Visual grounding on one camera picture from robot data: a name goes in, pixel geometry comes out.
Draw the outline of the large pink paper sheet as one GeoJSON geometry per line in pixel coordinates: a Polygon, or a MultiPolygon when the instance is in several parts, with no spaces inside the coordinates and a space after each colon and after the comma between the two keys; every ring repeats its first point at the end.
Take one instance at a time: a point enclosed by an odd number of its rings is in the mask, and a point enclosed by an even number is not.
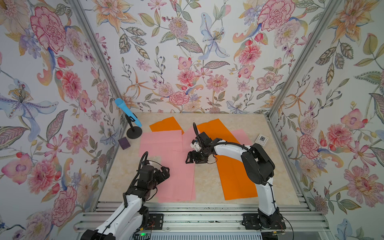
{"type": "Polygon", "coordinates": [[[192,150],[190,144],[195,137],[193,128],[190,128],[182,135],[183,150],[170,151],[162,156],[162,162],[170,168],[171,176],[170,181],[160,189],[160,203],[195,200],[218,203],[225,200],[219,175],[215,177],[214,173],[201,172],[203,176],[199,178],[195,173],[196,166],[185,163],[187,153],[192,150]]]}

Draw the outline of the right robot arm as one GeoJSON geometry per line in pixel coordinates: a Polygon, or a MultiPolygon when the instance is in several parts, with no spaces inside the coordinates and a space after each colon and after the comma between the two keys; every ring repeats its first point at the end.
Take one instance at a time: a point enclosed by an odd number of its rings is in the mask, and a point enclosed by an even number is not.
{"type": "Polygon", "coordinates": [[[208,137],[204,132],[191,142],[187,164],[206,164],[209,156],[225,156],[242,162],[247,177],[255,184],[259,205],[256,214],[243,214],[241,224],[247,230],[285,230],[285,219],[277,206],[273,177],[275,164],[263,147],[257,143],[245,146],[208,137]]]}

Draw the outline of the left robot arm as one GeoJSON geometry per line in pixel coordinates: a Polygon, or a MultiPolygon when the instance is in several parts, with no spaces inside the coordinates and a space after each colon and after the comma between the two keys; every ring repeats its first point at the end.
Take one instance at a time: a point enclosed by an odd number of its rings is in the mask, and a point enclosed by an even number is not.
{"type": "Polygon", "coordinates": [[[151,215],[145,202],[151,199],[151,191],[170,177],[170,169],[143,165],[137,171],[123,202],[115,212],[95,230],[86,230],[82,240],[136,240],[137,233],[162,228],[162,214],[151,215]]]}

